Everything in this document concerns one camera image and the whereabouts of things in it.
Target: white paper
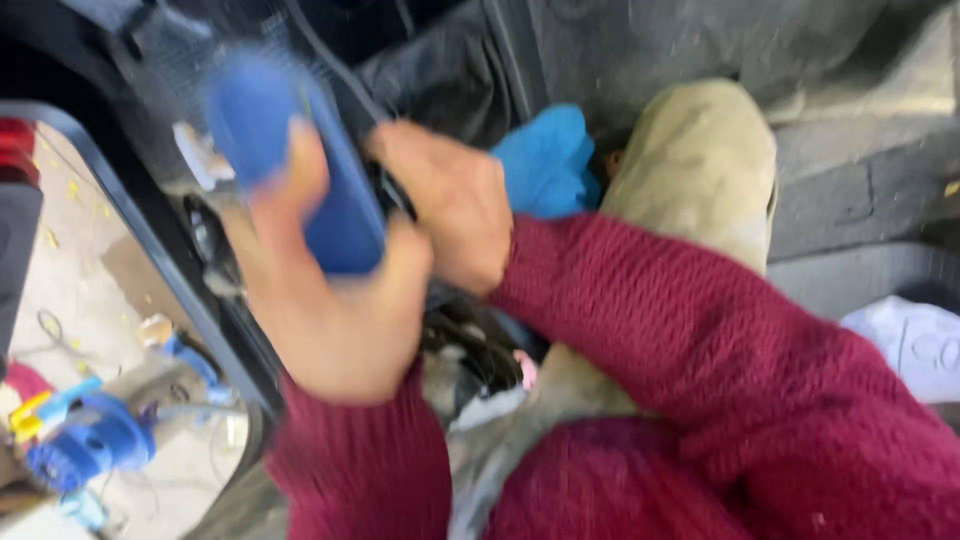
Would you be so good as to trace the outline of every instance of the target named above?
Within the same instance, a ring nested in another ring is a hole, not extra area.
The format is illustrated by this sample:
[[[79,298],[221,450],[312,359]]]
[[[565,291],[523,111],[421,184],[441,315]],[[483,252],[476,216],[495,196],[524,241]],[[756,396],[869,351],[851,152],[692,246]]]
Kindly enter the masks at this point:
[[[876,345],[918,401],[960,402],[960,317],[929,304],[887,297],[840,326]]]

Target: person's left hand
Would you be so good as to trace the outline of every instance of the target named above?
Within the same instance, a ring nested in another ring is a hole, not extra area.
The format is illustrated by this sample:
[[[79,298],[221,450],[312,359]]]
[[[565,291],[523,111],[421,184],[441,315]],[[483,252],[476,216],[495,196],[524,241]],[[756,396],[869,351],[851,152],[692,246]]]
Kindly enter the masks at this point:
[[[394,218],[372,274],[328,282],[302,232],[302,220],[326,194],[324,147],[298,121],[289,140],[288,169],[251,194],[249,213],[221,211],[251,312],[304,390],[341,404],[387,401],[420,342],[430,242],[408,220]]]

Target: person's right hand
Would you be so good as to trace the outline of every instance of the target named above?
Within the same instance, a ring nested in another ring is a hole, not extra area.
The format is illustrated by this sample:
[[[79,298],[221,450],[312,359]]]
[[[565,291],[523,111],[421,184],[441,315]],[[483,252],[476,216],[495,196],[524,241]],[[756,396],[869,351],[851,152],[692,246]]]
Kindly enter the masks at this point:
[[[404,120],[377,126],[367,150],[406,189],[437,275],[480,297],[493,291],[514,226],[500,161]]]

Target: blue cloth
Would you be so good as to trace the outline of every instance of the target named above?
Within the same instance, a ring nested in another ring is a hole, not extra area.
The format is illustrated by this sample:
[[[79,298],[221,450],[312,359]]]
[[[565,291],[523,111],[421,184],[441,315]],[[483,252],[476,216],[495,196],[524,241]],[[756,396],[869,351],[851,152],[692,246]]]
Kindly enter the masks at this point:
[[[503,137],[491,153],[503,163],[510,208],[551,219],[596,209],[600,184],[587,171],[593,139],[575,105],[543,110]]]

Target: concrete ground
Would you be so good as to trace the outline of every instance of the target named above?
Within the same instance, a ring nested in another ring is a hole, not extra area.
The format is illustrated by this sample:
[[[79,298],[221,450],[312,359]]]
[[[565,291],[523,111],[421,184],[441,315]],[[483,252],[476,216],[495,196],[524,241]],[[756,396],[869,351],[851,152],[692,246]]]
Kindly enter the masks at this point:
[[[78,359],[109,380],[143,361],[136,336],[143,318],[154,307],[179,308],[153,268],[142,262],[142,254],[108,255],[136,252],[138,246],[73,147],[44,126],[37,135],[35,159],[44,205],[12,357],[34,367],[56,388],[81,381]],[[125,272],[124,265],[132,263],[124,261],[134,259],[138,266]],[[73,351],[48,348],[50,337],[36,320],[41,309],[60,319]],[[182,317],[164,314],[174,320]],[[239,459],[245,427],[237,428],[236,448],[228,448],[226,425],[214,419],[175,438],[142,473],[91,482],[111,512],[110,536],[171,540],[191,528]]]

